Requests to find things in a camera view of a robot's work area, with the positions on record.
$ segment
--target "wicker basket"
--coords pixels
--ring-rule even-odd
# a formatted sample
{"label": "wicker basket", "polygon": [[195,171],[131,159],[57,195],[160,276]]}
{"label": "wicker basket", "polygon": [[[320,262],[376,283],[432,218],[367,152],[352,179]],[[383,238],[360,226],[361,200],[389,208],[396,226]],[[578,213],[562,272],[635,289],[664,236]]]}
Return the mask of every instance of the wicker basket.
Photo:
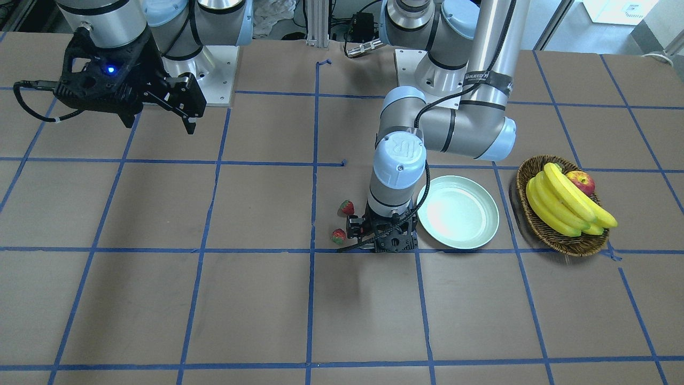
{"label": "wicker basket", "polygon": [[[593,256],[598,253],[603,245],[608,241],[609,230],[606,229],[601,235],[589,235],[584,234],[578,237],[569,237],[562,235],[551,229],[546,223],[544,223],[537,214],[534,213],[532,208],[529,206],[527,201],[527,196],[525,196],[525,187],[532,177],[537,175],[539,171],[544,168],[544,165],[548,162],[554,162],[561,164],[563,166],[563,174],[570,171],[580,170],[572,162],[559,158],[553,155],[537,155],[526,161],[524,161],[518,173],[516,174],[516,189],[518,191],[518,197],[520,198],[523,212],[525,213],[525,218],[529,223],[532,232],[546,243],[550,248],[569,256],[574,257],[586,257]],[[591,199],[596,202],[599,206],[601,201],[596,196],[592,194]]]}

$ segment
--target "apple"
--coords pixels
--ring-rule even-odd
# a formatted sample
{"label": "apple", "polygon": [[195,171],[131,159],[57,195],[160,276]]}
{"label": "apple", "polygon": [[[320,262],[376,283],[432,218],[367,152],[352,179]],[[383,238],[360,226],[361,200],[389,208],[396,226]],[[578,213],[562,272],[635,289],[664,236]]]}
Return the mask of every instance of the apple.
{"label": "apple", "polygon": [[594,193],[594,189],[596,188],[594,179],[584,171],[571,171],[565,174],[565,176],[568,177],[568,179],[572,181],[572,183],[576,185],[577,188],[579,188],[588,197],[590,197],[591,194]]}

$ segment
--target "white plate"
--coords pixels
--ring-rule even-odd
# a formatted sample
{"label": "white plate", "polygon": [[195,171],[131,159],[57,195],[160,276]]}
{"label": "white plate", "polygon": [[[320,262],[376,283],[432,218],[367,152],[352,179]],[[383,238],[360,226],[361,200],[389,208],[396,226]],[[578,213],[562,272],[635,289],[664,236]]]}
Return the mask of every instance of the white plate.
{"label": "white plate", "polygon": [[[421,200],[425,186],[418,194]],[[455,175],[430,181],[427,199],[418,210],[425,230],[455,249],[474,249],[489,242],[499,229],[499,209],[484,187]]]}

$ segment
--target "banana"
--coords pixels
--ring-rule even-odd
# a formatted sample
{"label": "banana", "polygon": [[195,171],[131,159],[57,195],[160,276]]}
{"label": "banana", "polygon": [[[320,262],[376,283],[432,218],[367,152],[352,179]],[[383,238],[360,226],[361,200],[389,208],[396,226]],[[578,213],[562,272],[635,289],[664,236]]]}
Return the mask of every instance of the banana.
{"label": "banana", "polygon": [[539,196],[541,203],[549,209],[558,219],[560,219],[566,225],[580,230],[586,230],[590,228],[589,222],[579,218],[574,212],[567,208],[558,198],[549,190],[548,182],[546,181],[546,176],[543,171],[534,178],[535,186],[534,190]]}
{"label": "banana", "polygon": [[565,206],[583,220],[589,223],[596,222],[596,214],[580,195],[583,195],[585,198],[588,197],[568,177],[563,175],[555,164],[549,162],[544,165],[544,176],[546,176],[551,190]]}
{"label": "banana", "polygon": [[561,220],[556,218],[552,212],[550,212],[543,204],[539,202],[539,197],[535,189],[535,178],[532,178],[525,187],[525,194],[527,195],[527,200],[532,210],[539,216],[539,219],[544,221],[550,228],[555,231],[565,235],[565,236],[580,236],[582,233],[580,230],[572,228]]}
{"label": "banana", "polygon": [[546,173],[547,177],[549,178],[549,181],[553,181],[549,177],[549,172],[547,171],[547,169],[550,170],[554,174],[554,176],[557,179],[559,179],[561,183],[563,183],[564,186],[567,186],[566,188],[569,191],[574,193],[578,201],[580,201],[585,206],[589,207],[589,209],[591,209],[591,211],[594,213],[594,216],[596,217],[596,220],[590,222],[596,222],[597,225],[606,228],[618,226],[618,222],[614,216],[612,216],[604,208],[597,205],[596,202],[591,200],[591,198],[589,198],[586,194],[581,192],[580,189],[577,188],[577,186],[575,186],[565,175],[563,175],[553,163],[547,163],[546,165],[544,165],[544,173]]}
{"label": "banana", "polygon": [[583,233],[587,233],[590,235],[601,235],[603,234],[603,231],[603,227],[597,225],[596,223],[592,223],[592,225],[588,229],[582,230]]}

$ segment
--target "strawberry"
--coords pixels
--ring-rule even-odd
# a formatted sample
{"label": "strawberry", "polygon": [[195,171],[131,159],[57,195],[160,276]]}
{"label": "strawberry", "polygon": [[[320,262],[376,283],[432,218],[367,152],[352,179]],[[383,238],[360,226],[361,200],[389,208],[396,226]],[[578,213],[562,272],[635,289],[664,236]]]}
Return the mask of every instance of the strawberry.
{"label": "strawberry", "polygon": [[336,229],[330,236],[330,239],[338,245],[342,245],[345,238],[347,238],[347,234],[342,229]]}
{"label": "strawberry", "polygon": [[340,210],[342,210],[342,214],[344,215],[354,215],[354,204],[347,199],[340,205]]}

